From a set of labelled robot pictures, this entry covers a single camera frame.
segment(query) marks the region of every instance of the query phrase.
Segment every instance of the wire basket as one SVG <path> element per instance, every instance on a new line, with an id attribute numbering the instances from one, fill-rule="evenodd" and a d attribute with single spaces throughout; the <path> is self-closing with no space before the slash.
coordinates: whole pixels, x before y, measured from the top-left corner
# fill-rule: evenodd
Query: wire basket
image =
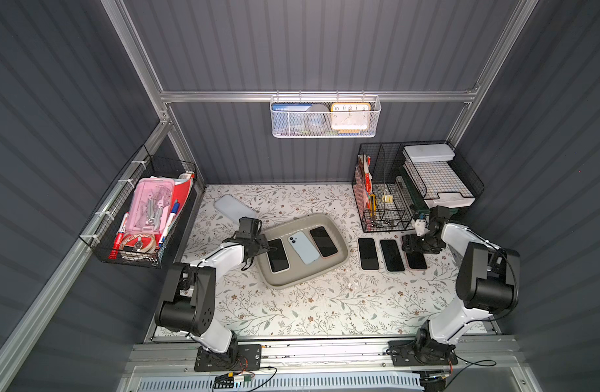
<path id="1" fill-rule="evenodd" d="M 447 144 L 454 151 L 455 156 L 451 161 L 414 164 L 404 147 L 421 144 Z M 463 156 L 445 140 L 405 142 L 401 154 L 405 157 L 404 165 L 399 168 L 401 176 L 414 201 L 413 208 L 418 212 L 428 212 L 428 201 L 439 200 L 441 193 L 458 193 L 464 199 L 476 200 L 485 189 L 483 182 Z"/>
<path id="2" fill-rule="evenodd" d="M 381 105 L 377 95 L 298 93 L 273 95 L 275 137 L 374 137 Z"/>
<path id="3" fill-rule="evenodd" d="M 95 231 L 95 234 L 81 234 L 80 239 L 82 239 L 82 241 L 91 247 L 93 254 L 95 254 L 95 256 L 101 262 L 135 265 L 139 267 L 157 269 L 161 268 L 163 260 L 172 260 L 178 253 L 178 247 L 180 246 L 182 233 L 185 231 L 187 221 L 189 220 L 189 214 L 191 213 L 197 198 L 195 187 L 191 188 L 185 205 L 180 208 L 176 220 L 171 226 L 171 229 L 162 246 L 155 250 L 154 253 L 128 252 L 113 248 L 113 244 L 115 237 L 117 236 L 117 231 L 119 231 L 121 221 L 123 220 L 123 216 L 130 209 L 130 204 L 134 195 L 134 188 L 136 187 L 139 179 L 151 176 L 178 178 L 178 176 L 183 174 L 185 171 L 197 173 L 195 164 L 155 155 L 148 155 L 144 161 L 139 162 L 139 166 L 130 177 L 130 180 L 127 180 L 128 184 L 125 184 L 118 193 L 115 201 L 112 203 L 110 208 L 108 208 L 108 211 L 101 213 L 102 219 L 97 230 Z M 114 251 L 117 251 L 117 257 L 115 259 L 109 258 L 110 254 Z"/>
<path id="4" fill-rule="evenodd" d="M 368 204 L 370 194 L 366 192 L 363 170 L 356 165 L 352 178 L 352 189 L 356 200 L 361 228 L 364 233 L 377 231 L 411 230 L 413 205 L 399 167 L 405 162 L 402 143 L 363 143 L 359 155 L 368 155 L 369 173 L 372 175 L 372 194 L 376 197 L 376 208 Z M 393 202 L 386 203 L 383 196 L 392 196 Z"/>

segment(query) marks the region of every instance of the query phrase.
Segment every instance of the pink pencil case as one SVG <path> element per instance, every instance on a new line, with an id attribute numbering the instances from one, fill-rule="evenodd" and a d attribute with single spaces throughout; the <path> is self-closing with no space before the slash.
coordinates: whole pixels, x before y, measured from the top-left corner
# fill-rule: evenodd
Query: pink pencil case
<path id="1" fill-rule="evenodd" d="M 171 178 L 141 179 L 134 190 L 125 232 L 162 234 L 171 211 L 173 191 Z"/>

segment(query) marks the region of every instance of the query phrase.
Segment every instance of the black wire organizer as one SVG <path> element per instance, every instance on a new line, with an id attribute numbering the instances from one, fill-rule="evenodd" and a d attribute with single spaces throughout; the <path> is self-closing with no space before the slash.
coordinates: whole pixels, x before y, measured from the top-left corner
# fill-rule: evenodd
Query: black wire organizer
<path id="1" fill-rule="evenodd" d="M 404 147 L 421 144 L 446 144 L 453 150 L 455 156 L 451 161 L 413 164 Z M 455 192 L 461 194 L 463 198 L 478 199 L 485 189 L 474 170 L 448 141 L 404 142 L 400 155 L 405 158 L 405 161 L 399 165 L 398 170 L 412 197 L 411 208 L 416 213 L 428 213 L 429 206 L 426 200 L 438 200 L 438 193 Z M 451 212 L 453 215 L 457 212 L 463 213 L 468 208 L 451 208 Z"/>
<path id="2" fill-rule="evenodd" d="M 186 171 L 192 171 L 196 173 L 197 176 L 197 170 L 195 164 L 192 162 L 178 161 L 176 159 L 149 154 L 143 161 L 136 163 L 138 163 L 139 166 L 128 180 L 115 179 L 102 196 L 103 201 L 117 181 L 126 182 L 117 194 L 114 202 L 110 205 L 110 208 L 108 208 L 107 211 L 98 211 L 99 207 L 102 205 L 102 201 L 100 201 L 95 207 L 93 214 L 89 216 L 84 227 L 87 227 L 92 217 L 98 214 L 101 215 L 100 224 L 94 234 L 89 235 L 88 233 L 85 233 L 83 235 L 81 232 L 80 239 L 91 248 L 93 254 L 101 262 L 159 269 L 163 266 L 164 260 L 172 260 L 178 253 L 182 237 L 181 234 L 186 229 L 189 213 L 193 209 L 195 200 L 198 196 L 194 186 L 191 188 L 184 206 L 180 208 L 176 221 L 171 226 L 162 246 L 155 250 L 154 253 L 128 252 L 114 249 L 113 244 L 115 237 L 117 236 L 117 231 L 119 231 L 119 226 L 121 225 L 124 214 L 130 209 L 132 197 L 134 196 L 134 188 L 139 182 L 139 179 L 151 176 L 178 178 L 180 174 L 183 174 Z M 117 251 L 117 257 L 113 260 L 109 258 L 109 255 L 114 250 Z"/>
<path id="3" fill-rule="evenodd" d="M 372 175 L 372 194 L 376 196 L 376 208 L 367 205 L 368 194 L 363 168 L 355 165 L 352 189 L 356 199 L 361 227 L 364 233 L 378 231 L 403 231 L 413 228 L 414 211 L 399 168 L 405 163 L 403 143 L 362 143 L 358 155 L 370 157 L 369 173 Z M 383 196 L 392 196 L 393 202 L 386 203 Z"/>
<path id="4" fill-rule="evenodd" d="M 433 172 L 431 178 L 442 185 L 442 192 L 461 192 L 463 197 L 478 198 L 483 190 L 483 182 L 474 170 L 454 147 L 445 140 L 428 142 L 390 142 L 363 143 L 359 146 L 359 155 L 368 155 L 370 159 L 369 173 L 372 175 L 372 193 L 376 197 L 376 207 L 368 205 L 365 176 L 363 169 L 355 165 L 352 175 L 352 189 L 356 200 L 361 228 L 365 233 L 377 231 L 404 231 L 413 229 L 412 220 L 420 213 L 428 214 L 426 200 L 438 199 L 437 193 L 431 192 L 432 185 L 427 184 L 406 155 L 405 146 L 418 144 L 447 144 L 454 151 L 452 161 L 447 167 L 456 174 L 460 181 L 454 181 L 452 173 Z M 385 203 L 382 197 L 390 195 L 392 203 Z M 450 212 L 462 215 L 468 207 L 452 208 Z"/>

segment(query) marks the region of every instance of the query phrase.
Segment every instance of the floral tablecloth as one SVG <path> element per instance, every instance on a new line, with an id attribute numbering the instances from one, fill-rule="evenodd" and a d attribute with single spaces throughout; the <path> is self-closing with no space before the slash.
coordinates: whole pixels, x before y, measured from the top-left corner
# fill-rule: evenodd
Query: floral tablecloth
<path id="1" fill-rule="evenodd" d="M 212 185 L 206 188 L 184 259 L 214 250 L 237 229 L 213 203 L 231 194 L 258 213 L 267 229 L 294 217 L 328 214 L 350 247 L 340 268 L 305 283 L 273 290 L 257 266 L 228 272 L 216 286 L 215 317 L 238 335 L 414 334 L 455 296 L 458 269 L 452 254 L 426 255 L 429 269 L 391 273 L 361 270 L 357 238 L 394 238 L 402 233 L 364 233 L 350 185 Z M 475 323 L 469 333 L 485 333 Z M 157 328 L 155 336 L 180 335 Z"/>

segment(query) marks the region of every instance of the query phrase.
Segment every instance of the mesh basket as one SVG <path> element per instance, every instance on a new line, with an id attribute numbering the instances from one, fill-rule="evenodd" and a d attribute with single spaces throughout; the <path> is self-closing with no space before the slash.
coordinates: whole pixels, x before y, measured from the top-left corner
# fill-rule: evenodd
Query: mesh basket
<path id="1" fill-rule="evenodd" d="M 130 209 L 134 187 L 139 179 L 150 176 L 178 178 L 185 171 L 197 173 L 195 164 L 156 155 L 148 155 L 144 161 L 139 162 L 138 168 L 134 171 L 130 180 L 128 180 L 129 184 L 124 185 L 121 191 L 119 191 L 115 201 L 108 208 L 108 213 L 102 213 L 102 220 L 94 235 L 81 234 L 80 239 L 91 247 L 93 253 L 101 262 L 161 268 L 163 260 L 171 260 L 178 253 L 182 234 L 186 229 L 189 214 L 193 209 L 198 194 L 194 186 L 189 192 L 185 205 L 180 208 L 163 245 L 159 249 L 156 249 L 154 253 L 128 252 L 117 248 L 114 249 L 113 244 L 123 216 Z M 110 257 L 110 254 L 114 253 L 114 251 L 117 251 L 115 259 Z"/>
<path id="2" fill-rule="evenodd" d="M 352 190 L 364 233 L 376 231 L 411 230 L 414 211 L 413 200 L 404 184 L 398 168 L 405 161 L 402 143 L 363 143 L 359 155 L 371 158 L 369 172 L 372 175 L 371 194 L 376 198 L 376 208 L 371 208 L 370 194 L 366 192 L 365 176 L 357 164 L 352 178 Z M 389 203 L 383 196 L 392 196 Z"/>
<path id="3" fill-rule="evenodd" d="M 374 137 L 381 106 L 377 95 L 273 95 L 275 137 Z"/>

